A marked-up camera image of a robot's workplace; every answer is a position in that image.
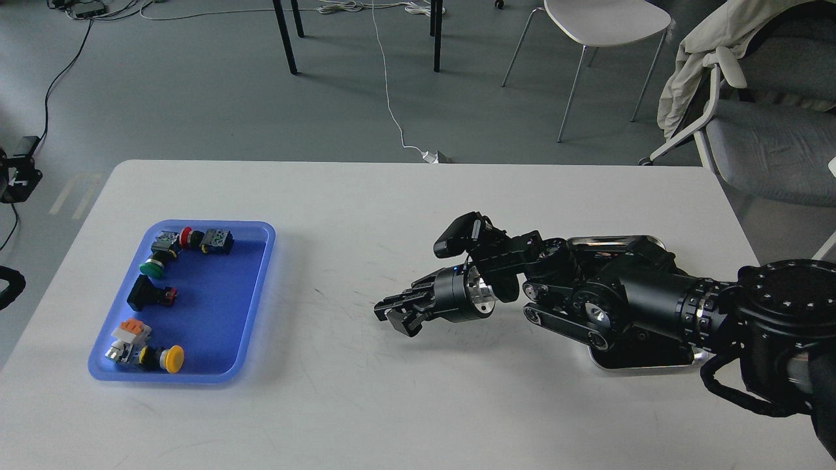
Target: white cable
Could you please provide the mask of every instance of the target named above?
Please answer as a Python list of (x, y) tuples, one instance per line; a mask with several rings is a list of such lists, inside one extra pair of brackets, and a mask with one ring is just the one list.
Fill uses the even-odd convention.
[[(393, 8), (393, 7), (404, 7), (404, 10), (407, 13), (414, 14), (414, 15), (426, 15), (430, 16), (431, 9), (430, 9), (430, 2), (429, 0), (423, 0), (423, 5), (419, 4), (420, 2), (397, 2), (397, 3), (381, 3), (375, 4), (374, 0), (372, 3), (363, 3), (358, 2), (356, 0), (344, 0), (342, 2), (337, 0), (319, 0), (321, 3), (325, 3), (316, 10), (323, 15), (330, 15), (331, 13), (339, 13), (339, 12), (351, 12), (357, 13), (362, 12), (363, 10), (382, 10), (384, 8)], [(441, 9), (441, 14), (446, 13), (446, 8)]]
[[(420, 5), (417, 1), (415, 2), (397, 2), (397, 3), (382, 3), (380, 5), (375, 5), (374, 0), (372, 3), (363, 3), (358, 2), (356, 0), (345, 0), (345, 1), (336, 1), (336, 0), (319, 0), (321, 3), (325, 3), (316, 8), (300, 8), (300, 12), (319, 12), (323, 15), (330, 15), (332, 13), (339, 13), (339, 12), (362, 12), (363, 10), (375, 10), (375, 9), (383, 9), (383, 8), (393, 8), (393, 7), (404, 7), (404, 10), (407, 13), (419, 15), (423, 14), (426, 16), (430, 16), (430, 2), (429, 0), (423, 0), (423, 3), (426, 5)], [(250, 13), (250, 12), (272, 12), (275, 11), (273, 8), (257, 8), (253, 10), (228, 10), (228, 11), (221, 11), (221, 12), (206, 12), (206, 13), (194, 13), (191, 15), (181, 16), (181, 17), (172, 17), (172, 18), (152, 18), (147, 17), (145, 15), (145, 9), (148, 8), (154, 0), (146, 0), (146, 2), (140, 7), (140, 16), (145, 19), (150, 19), (154, 21), (170, 21), (173, 19), (187, 19), (187, 18), (197, 18), (207, 15), (220, 15), (226, 13)], [(447, 9), (442, 8), (441, 14), (443, 15), (446, 13)]]
[(145, 2), (145, 4), (140, 7), (140, 16), (141, 17), (143, 17), (145, 19), (151, 19), (151, 20), (154, 20), (154, 21), (169, 21), (169, 20), (172, 20), (172, 19), (197, 18), (197, 17), (207, 16), (207, 15), (221, 15), (221, 14), (226, 14), (226, 13), (249, 13), (249, 12), (273, 12), (273, 11), (275, 11), (273, 8), (259, 8), (259, 9), (256, 9), (256, 10), (228, 10), (228, 11), (223, 11), (223, 12), (194, 13), (192, 15), (186, 15), (186, 16), (181, 16), (181, 17), (172, 17), (172, 18), (146, 17), (145, 9), (148, 8), (148, 6), (151, 5), (153, 2), (154, 2), (154, 0), (147, 0), (147, 2)]
[(395, 122), (395, 125), (398, 126), (398, 132), (400, 132), (400, 146), (404, 147), (405, 149), (415, 149), (421, 153), (423, 156), (426, 152), (419, 149), (416, 146), (408, 146), (404, 142), (404, 130), (400, 127), (400, 123), (397, 119), (395, 119), (395, 113), (392, 112), (392, 104), (389, 100), (389, 73), (386, 69), (386, 53), (383, 52), (383, 43), (380, 42), (380, 31), (377, 28), (377, 18), (375, 18), (375, 0), (371, 0), (371, 20), (375, 24), (375, 37), (377, 38), (377, 45), (380, 46), (380, 55), (383, 56), (383, 80), (386, 88), (386, 108), (389, 109), (389, 116), (391, 116), (392, 121)]

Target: white chair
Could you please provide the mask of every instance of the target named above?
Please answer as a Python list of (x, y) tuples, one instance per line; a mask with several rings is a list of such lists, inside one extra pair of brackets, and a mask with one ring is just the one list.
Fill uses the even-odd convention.
[(563, 114), (563, 122), (560, 124), (558, 142), (563, 139), (563, 128), (566, 126), (566, 118), (569, 114), (569, 108), (572, 106), (572, 98), (574, 98), (575, 88), (578, 85), (578, 77), (580, 76), (580, 70), (584, 63), (587, 48), (595, 48), (592, 57), (594, 59), (594, 54), (598, 52), (598, 48), (634, 43), (660, 31), (664, 31), (659, 41), (659, 47), (656, 49), (656, 54), (653, 57), (653, 63), (650, 65), (650, 72), (648, 72), (645, 84), (641, 88), (639, 102), (636, 104), (633, 115), (630, 118), (631, 122), (634, 121), (635, 115), (639, 111), (641, 100), (645, 96), (650, 75), (653, 74), (653, 68), (656, 66), (656, 60), (659, 58), (659, 52), (662, 50), (665, 34), (667, 33), (668, 25), (670, 25), (670, 15), (664, 10), (645, 2), (645, 0), (544, 0), (542, 7), (534, 8), (531, 14), (528, 15), (525, 29), (522, 31), (517, 49), (511, 58), (511, 64), (505, 73), (505, 79), (502, 80), (503, 87), (508, 81), (508, 76), (511, 74), (514, 61), (517, 60), (517, 54), (523, 45), (528, 27), (531, 25), (531, 19), (537, 11), (545, 11), (548, 13), (548, 16), (554, 21), (554, 24), (557, 24), (567, 36), (576, 43), (584, 46), (580, 54), (580, 61), (578, 62), (578, 71), (575, 73), (574, 82), (572, 83), (572, 91), (569, 92), (569, 100), (566, 104), (566, 112)]

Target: table leg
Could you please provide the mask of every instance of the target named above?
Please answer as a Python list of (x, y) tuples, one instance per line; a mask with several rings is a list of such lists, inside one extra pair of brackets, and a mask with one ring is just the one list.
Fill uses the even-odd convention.
[(436, 35), (436, 0), (430, 0), (430, 36)]
[(443, 0), (432, 0), (433, 3), (437, 3), (436, 5), (436, 56), (435, 56), (435, 66), (433, 70), (436, 72), (439, 71), (441, 68), (441, 17), (444, 16), (444, 1)]
[(302, 15), (299, 14), (299, 1), (290, 0), (290, 7), (293, 9), (293, 21), (296, 23), (296, 34), (300, 38), (304, 38), (305, 32), (302, 29)]
[(296, 59), (293, 58), (293, 48), (290, 45), (290, 35), (288, 34), (288, 24), (284, 21), (284, 10), (282, 10), (282, 0), (273, 0), (273, 8), (276, 10), (276, 19), (278, 20), (278, 30), (282, 34), (282, 44), (284, 45), (284, 54), (288, 56), (288, 67), (290, 73), (298, 74), (296, 70)]

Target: chair leg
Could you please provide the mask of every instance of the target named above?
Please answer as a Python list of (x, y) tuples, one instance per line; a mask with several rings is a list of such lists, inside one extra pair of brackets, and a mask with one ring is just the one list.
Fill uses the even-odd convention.
[(522, 36), (520, 36), (520, 42), (517, 43), (517, 48), (514, 49), (514, 56), (511, 57), (511, 64), (508, 65), (508, 71), (505, 73), (505, 78), (502, 79), (502, 86), (505, 86), (505, 83), (508, 81), (508, 76), (511, 75), (511, 69), (514, 68), (514, 62), (517, 60), (517, 54), (520, 52), (520, 47), (523, 45), (523, 40), (525, 39), (525, 33), (528, 32), (528, 27), (531, 26), (531, 18), (537, 11), (543, 11), (543, 7), (534, 8), (531, 11), (531, 14), (528, 15), (528, 21), (525, 22), (525, 28), (522, 30)]
[(833, 232), (833, 235), (828, 238), (827, 242), (824, 242), (821, 248), (818, 249), (816, 254), (813, 255), (813, 259), (822, 259), (833, 250), (833, 247), (836, 246), (836, 232)]
[(558, 143), (563, 139), (563, 128), (566, 126), (566, 118), (569, 116), (569, 108), (572, 107), (572, 99), (574, 98), (575, 87), (578, 86), (578, 77), (580, 76), (580, 69), (584, 65), (584, 55), (586, 55), (587, 46), (580, 52), (580, 60), (578, 61), (578, 71), (575, 72), (575, 80), (572, 82), (572, 91), (569, 92), (569, 102), (566, 104), (566, 112), (563, 113), (563, 122), (560, 123), (560, 132), (558, 133)]
[(586, 64), (587, 67), (592, 67), (592, 62), (595, 60), (595, 55), (598, 54), (598, 49), (601, 48), (594, 48), (592, 51), (592, 55), (589, 56), (589, 62)]
[(641, 100), (645, 97), (645, 91), (647, 90), (647, 84), (650, 83), (650, 76), (653, 74), (653, 69), (656, 68), (656, 60), (659, 59), (659, 52), (662, 51), (662, 44), (665, 43), (665, 37), (668, 35), (668, 30), (665, 28), (665, 31), (662, 32), (662, 39), (659, 40), (659, 47), (656, 48), (656, 55), (653, 56), (653, 63), (650, 64), (650, 71), (647, 73), (647, 78), (645, 79), (645, 84), (641, 87), (641, 93), (639, 94), (639, 102), (635, 104), (635, 109), (633, 110), (633, 116), (630, 117), (630, 122), (635, 122), (635, 115), (639, 112), (639, 106), (641, 106)]

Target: black cable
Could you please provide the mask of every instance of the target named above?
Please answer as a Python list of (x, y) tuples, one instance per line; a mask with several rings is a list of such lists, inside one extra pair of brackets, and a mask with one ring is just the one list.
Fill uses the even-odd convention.
[(55, 86), (55, 83), (64, 75), (67, 70), (70, 69), (73, 65), (75, 65), (75, 61), (79, 59), (81, 55), (81, 51), (84, 50), (84, 45), (87, 43), (87, 37), (90, 36), (90, 29), (93, 27), (93, 20), (91, 19), (87, 25), (87, 33), (84, 34), (84, 39), (81, 41), (81, 47), (79, 47), (79, 51), (75, 53), (75, 57), (73, 60), (64, 67), (64, 70), (61, 70), (55, 78), (53, 79), (52, 83), (49, 84), (49, 88), (47, 88), (47, 94), (43, 97), (43, 134), (41, 134), (41, 141), (38, 143), (38, 146), (35, 147), (35, 150), (38, 149), (43, 144), (43, 139), (47, 136), (47, 131), (49, 130), (49, 95), (52, 94), (52, 88)]
[(18, 209), (14, 206), (14, 204), (9, 204), (9, 206), (12, 206), (12, 211), (14, 211), (14, 226), (12, 226), (12, 231), (8, 233), (6, 241), (3, 242), (3, 245), (0, 247), (0, 251), (2, 251), (6, 247), (6, 244), (8, 243), (9, 239), (11, 239), (12, 235), (14, 234), (14, 229), (18, 228), (18, 222), (20, 222), (20, 214), (18, 214)]

